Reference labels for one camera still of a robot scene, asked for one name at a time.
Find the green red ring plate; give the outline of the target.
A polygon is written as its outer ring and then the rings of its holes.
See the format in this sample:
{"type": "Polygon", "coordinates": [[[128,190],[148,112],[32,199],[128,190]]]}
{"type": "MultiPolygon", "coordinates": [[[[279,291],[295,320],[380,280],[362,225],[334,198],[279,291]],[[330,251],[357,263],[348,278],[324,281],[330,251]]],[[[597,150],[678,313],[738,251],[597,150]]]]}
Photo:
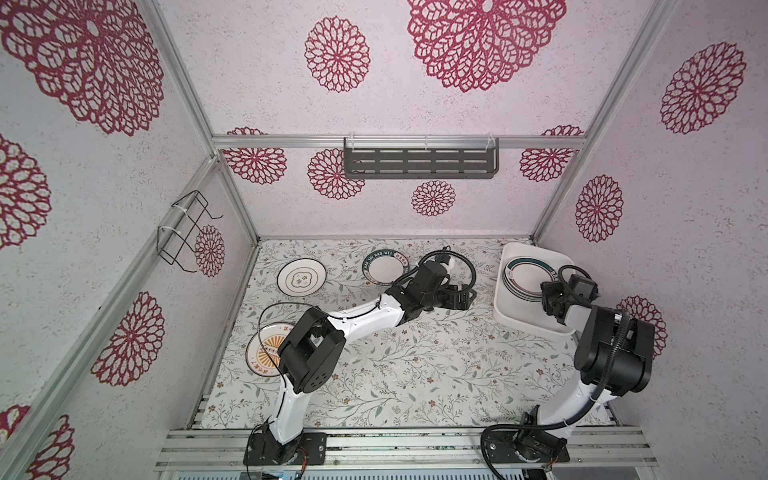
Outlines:
{"type": "Polygon", "coordinates": [[[540,302],[541,284],[557,281],[558,275],[542,260],[517,257],[505,262],[501,278],[505,288],[513,296],[528,302],[540,302]]]}

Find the small green Hao Shi plate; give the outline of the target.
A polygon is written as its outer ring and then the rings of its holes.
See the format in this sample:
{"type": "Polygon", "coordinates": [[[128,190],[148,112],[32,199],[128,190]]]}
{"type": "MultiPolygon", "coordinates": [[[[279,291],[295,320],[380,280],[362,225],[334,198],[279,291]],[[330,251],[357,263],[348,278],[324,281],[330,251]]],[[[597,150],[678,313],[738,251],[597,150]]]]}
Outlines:
{"type": "Polygon", "coordinates": [[[361,265],[364,277],[375,285],[390,285],[409,270],[408,258],[399,251],[379,249],[368,254],[361,265]]]}

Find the white plate thin green rim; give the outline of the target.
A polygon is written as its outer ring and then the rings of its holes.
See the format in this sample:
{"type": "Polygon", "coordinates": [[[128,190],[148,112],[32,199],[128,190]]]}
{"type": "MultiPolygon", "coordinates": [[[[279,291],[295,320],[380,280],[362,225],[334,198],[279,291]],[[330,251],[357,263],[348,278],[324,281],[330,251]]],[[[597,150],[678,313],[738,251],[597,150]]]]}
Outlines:
{"type": "Polygon", "coordinates": [[[277,274],[278,290],[290,297],[305,297],[318,292],[327,280],[327,269],[319,260],[299,258],[283,266],[277,274]]]}

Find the orange sunburst plate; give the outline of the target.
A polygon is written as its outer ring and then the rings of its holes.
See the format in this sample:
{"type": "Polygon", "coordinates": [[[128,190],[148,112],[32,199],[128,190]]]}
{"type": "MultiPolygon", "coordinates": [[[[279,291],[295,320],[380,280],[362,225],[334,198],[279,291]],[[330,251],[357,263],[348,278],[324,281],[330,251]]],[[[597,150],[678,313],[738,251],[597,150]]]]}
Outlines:
{"type": "Polygon", "coordinates": [[[283,322],[261,327],[249,340],[245,349],[245,361],[248,369],[260,377],[279,376],[278,349],[292,330],[293,325],[291,323],[283,322]]]}

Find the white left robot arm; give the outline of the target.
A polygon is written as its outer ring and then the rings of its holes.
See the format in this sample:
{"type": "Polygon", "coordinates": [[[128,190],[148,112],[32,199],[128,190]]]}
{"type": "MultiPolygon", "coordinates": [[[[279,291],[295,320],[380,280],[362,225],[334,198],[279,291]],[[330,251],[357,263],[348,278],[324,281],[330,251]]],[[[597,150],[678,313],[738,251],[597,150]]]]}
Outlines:
{"type": "Polygon", "coordinates": [[[338,312],[307,309],[277,350],[281,387],[265,436],[280,446],[296,441],[311,395],[330,379],[344,348],[434,309],[468,310],[477,270],[464,255],[436,250],[395,279],[374,300],[338,312]]]}

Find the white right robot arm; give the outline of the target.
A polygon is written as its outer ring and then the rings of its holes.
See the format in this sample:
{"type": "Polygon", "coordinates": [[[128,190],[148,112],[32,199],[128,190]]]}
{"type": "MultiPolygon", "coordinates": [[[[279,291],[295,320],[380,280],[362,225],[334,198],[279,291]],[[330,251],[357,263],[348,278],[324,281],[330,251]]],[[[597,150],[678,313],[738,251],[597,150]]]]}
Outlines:
{"type": "Polygon", "coordinates": [[[566,438],[595,407],[639,393],[650,382],[656,326],[626,308],[598,306],[598,285],[575,265],[558,269],[542,284],[544,312],[579,337],[575,373],[535,413],[538,430],[566,438]]]}

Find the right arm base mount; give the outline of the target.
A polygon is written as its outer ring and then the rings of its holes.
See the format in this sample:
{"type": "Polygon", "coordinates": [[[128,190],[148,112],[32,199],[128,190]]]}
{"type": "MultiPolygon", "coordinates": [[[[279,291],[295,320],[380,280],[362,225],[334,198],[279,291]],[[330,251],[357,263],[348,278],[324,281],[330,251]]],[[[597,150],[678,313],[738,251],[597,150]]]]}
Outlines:
{"type": "Polygon", "coordinates": [[[567,429],[564,422],[544,423],[539,420],[538,406],[522,416],[520,424],[496,424],[486,427],[480,434],[480,450],[491,463],[545,463],[568,462],[567,429]]]}

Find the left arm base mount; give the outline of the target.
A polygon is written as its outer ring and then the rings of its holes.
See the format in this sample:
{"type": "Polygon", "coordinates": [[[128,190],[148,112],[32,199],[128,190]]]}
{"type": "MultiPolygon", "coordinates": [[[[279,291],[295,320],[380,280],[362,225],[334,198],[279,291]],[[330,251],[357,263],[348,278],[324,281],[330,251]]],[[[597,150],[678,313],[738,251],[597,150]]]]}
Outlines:
{"type": "Polygon", "coordinates": [[[325,433],[301,433],[287,444],[278,442],[268,428],[252,432],[247,440],[243,465],[266,466],[316,466],[325,463],[328,435],[325,433]]]}

